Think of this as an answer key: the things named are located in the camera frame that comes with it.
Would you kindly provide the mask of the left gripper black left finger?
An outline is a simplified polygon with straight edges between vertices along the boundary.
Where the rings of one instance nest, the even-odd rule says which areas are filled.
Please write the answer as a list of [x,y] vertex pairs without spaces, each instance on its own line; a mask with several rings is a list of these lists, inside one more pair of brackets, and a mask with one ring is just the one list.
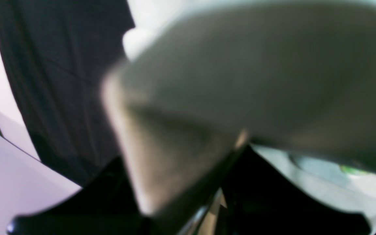
[[121,159],[114,159],[71,197],[47,209],[15,216],[8,235],[177,235],[175,218],[155,221],[137,206]]

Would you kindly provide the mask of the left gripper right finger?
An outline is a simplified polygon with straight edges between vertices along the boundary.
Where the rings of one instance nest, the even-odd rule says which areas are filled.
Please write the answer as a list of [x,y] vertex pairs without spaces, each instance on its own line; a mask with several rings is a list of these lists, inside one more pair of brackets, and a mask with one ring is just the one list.
[[249,145],[225,178],[224,235],[376,235],[376,173]]

